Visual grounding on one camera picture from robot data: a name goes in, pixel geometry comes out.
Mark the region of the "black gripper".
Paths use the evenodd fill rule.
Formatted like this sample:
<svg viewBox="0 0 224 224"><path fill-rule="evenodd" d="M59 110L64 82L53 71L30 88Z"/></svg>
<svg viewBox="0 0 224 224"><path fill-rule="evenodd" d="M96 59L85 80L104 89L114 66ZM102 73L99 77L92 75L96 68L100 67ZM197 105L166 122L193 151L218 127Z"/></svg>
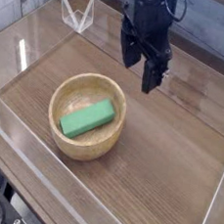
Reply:
<svg viewBox="0 0 224 224"><path fill-rule="evenodd" d="M176 21L177 0L133 0L123 3L121 27L122 59L133 67L144 56L142 88L150 93L167 75L171 49L168 30Z"/></svg>

